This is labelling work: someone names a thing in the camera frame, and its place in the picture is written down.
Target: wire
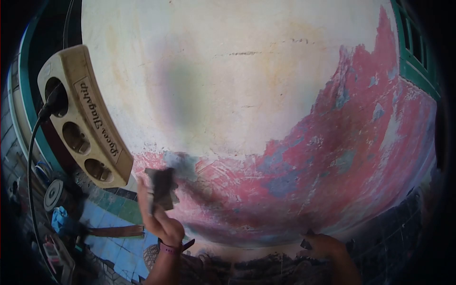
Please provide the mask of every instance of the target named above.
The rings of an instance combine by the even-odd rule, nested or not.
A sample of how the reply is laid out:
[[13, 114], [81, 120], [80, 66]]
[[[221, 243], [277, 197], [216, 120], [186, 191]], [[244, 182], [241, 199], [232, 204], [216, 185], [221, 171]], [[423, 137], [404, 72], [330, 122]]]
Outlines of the wire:
[[52, 274], [52, 277], [54, 278], [54, 280], [58, 284], [60, 284], [60, 282], [58, 282], [58, 280], [57, 280], [56, 274], [54, 273], [50, 264], [47, 261], [43, 244], [40, 241], [41, 239], [40, 239], [39, 233], [38, 233], [38, 226], [36, 225], [35, 207], [33, 205], [33, 189], [31, 187], [31, 157], [32, 157], [32, 153], [33, 153], [33, 145], [35, 142], [36, 132], [38, 131], [38, 128], [40, 127], [42, 121], [44, 121], [44, 118], [42, 116], [38, 116], [38, 120], [36, 121], [35, 126], [33, 127], [33, 131], [31, 133], [29, 150], [28, 150], [28, 160], [27, 160], [27, 189], [28, 189], [28, 194], [29, 194], [30, 215], [31, 215], [31, 220], [32, 220], [32, 225], [33, 225], [33, 231], [35, 232], [35, 238], [36, 238], [36, 241], [38, 244], [38, 248], [40, 250], [41, 257], [43, 258], [44, 263], [46, 264], [49, 272]]
[[63, 49], [68, 47], [68, 26], [70, 25], [70, 15], [71, 10], [73, 9], [74, 0], [71, 0], [68, 5], [67, 16], [65, 17], [65, 24], [63, 25]]

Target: power cord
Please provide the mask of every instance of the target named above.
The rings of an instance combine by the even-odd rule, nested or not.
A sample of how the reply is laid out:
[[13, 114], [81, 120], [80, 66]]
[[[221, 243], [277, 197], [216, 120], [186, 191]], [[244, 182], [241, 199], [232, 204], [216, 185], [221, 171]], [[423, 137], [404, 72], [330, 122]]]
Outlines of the power cord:
[[44, 263], [47, 266], [47, 269], [49, 272], [51, 272], [52, 277], [54, 280], [57, 282], [57, 284], [60, 285], [60, 282], [57, 279], [56, 274], [52, 270], [50, 264], [48, 263], [48, 260], [46, 258], [46, 252], [44, 251], [44, 247], [42, 242], [40, 241], [39, 233], [38, 233], [38, 226], [36, 224], [36, 217], [35, 217], [35, 207], [33, 205], [33, 189], [31, 187], [31, 161], [32, 161], [32, 153], [33, 153], [33, 145], [35, 142], [35, 136], [36, 132], [38, 131], [38, 128], [40, 125], [47, 121], [51, 114], [56, 114], [58, 113], [59, 110], [65, 108], [65, 104], [67, 104], [66, 100], [66, 94], [62, 93], [62, 89], [64, 91], [64, 86], [62, 83], [58, 84], [49, 94], [49, 97], [46, 100], [46, 103], [44, 104], [43, 108], [38, 112], [38, 120], [35, 123], [35, 126], [33, 127], [33, 131], [31, 133], [31, 138], [30, 138], [30, 144], [29, 144], [29, 149], [28, 149], [28, 159], [27, 159], [27, 190], [29, 194], [29, 203], [30, 203], [30, 214], [31, 214], [31, 220], [33, 224], [33, 231], [35, 232], [35, 238], [38, 243], [38, 248], [40, 250], [41, 257], [44, 260]]

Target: window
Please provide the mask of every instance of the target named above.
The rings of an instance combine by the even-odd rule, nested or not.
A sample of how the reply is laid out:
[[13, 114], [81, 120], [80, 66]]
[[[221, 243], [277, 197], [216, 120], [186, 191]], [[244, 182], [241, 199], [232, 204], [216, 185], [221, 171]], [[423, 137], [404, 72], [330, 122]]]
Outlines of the window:
[[398, 27], [400, 75], [439, 100], [438, 77], [432, 52], [401, 0], [392, 0], [391, 4]]

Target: blue tile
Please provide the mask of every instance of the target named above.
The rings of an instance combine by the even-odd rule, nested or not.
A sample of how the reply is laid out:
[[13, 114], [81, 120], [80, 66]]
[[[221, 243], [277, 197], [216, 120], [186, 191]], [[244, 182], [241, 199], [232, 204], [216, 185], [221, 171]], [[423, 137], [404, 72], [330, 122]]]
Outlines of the blue tile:
[[114, 224], [115, 227], [126, 227], [126, 226], [132, 226], [132, 225], [133, 225], [132, 223], [125, 221], [124, 219], [121, 219], [119, 217], [117, 217], [117, 219], [115, 220], [115, 224]]
[[94, 212], [96, 207], [97, 207], [97, 205], [93, 204], [89, 200], [85, 200], [84, 201], [83, 213], [82, 213], [81, 218], [79, 219], [79, 221], [81, 223], [83, 223], [83, 224], [87, 224], [89, 219], [90, 219], [90, 217], [93, 215], [93, 212]]
[[126, 238], [122, 247], [142, 258], [144, 238]]
[[98, 224], [98, 228], [112, 228], [118, 218], [108, 211], [105, 211], [103, 218]]
[[114, 271], [128, 281], [131, 281], [137, 262], [138, 257], [136, 255], [121, 248], [114, 264]]
[[145, 266], [144, 259], [138, 259], [138, 262], [136, 263], [135, 273], [144, 279], [146, 279], [147, 276], [149, 276], [149, 271]]
[[119, 255], [120, 248], [121, 247], [118, 244], [115, 244], [112, 240], [108, 239], [106, 240], [106, 244], [104, 245], [100, 258], [114, 263]]
[[132, 280], [136, 281], [139, 283], [140, 277], [136, 272], [133, 272], [133, 277], [131, 278]]
[[94, 228], [98, 228], [98, 225], [100, 224], [105, 212], [105, 210], [98, 206], [93, 208], [92, 215], [89, 217], [89, 224]]
[[124, 244], [125, 238], [109, 238], [112, 240], [115, 244], [122, 246]]
[[144, 236], [143, 251], [146, 248], [148, 248], [150, 245], [158, 243], [158, 237], [156, 237], [155, 235], [151, 234], [147, 230], [145, 230], [144, 233], [145, 233], [145, 236]]
[[100, 257], [101, 256], [101, 253], [103, 252], [103, 249], [104, 249], [104, 245], [106, 244], [106, 241], [108, 239], [105, 238], [105, 237], [94, 237], [93, 239], [93, 244], [89, 244], [90, 246], [90, 251]]

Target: red paint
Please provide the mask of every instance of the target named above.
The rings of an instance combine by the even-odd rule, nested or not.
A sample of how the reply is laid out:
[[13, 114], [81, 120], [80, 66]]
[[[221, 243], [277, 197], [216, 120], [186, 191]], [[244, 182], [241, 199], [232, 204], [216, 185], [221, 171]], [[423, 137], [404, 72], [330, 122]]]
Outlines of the red paint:
[[[388, 78], [398, 63], [383, 8], [377, 32], [372, 53], [363, 45], [340, 48], [338, 68], [311, 113], [283, 140], [268, 142], [263, 155], [200, 157], [198, 180], [178, 181], [180, 203], [171, 211], [187, 235], [238, 246], [283, 244], [309, 227], [344, 230], [404, 197], [435, 155], [435, 102], [398, 75]], [[371, 77], [378, 84], [368, 88]], [[345, 89], [350, 99], [341, 106]], [[374, 120], [377, 104], [383, 115]], [[134, 173], [145, 167], [165, 167], [163, 154], [136, 154]], [[274, 185], [283, 190], [272, 191]]]

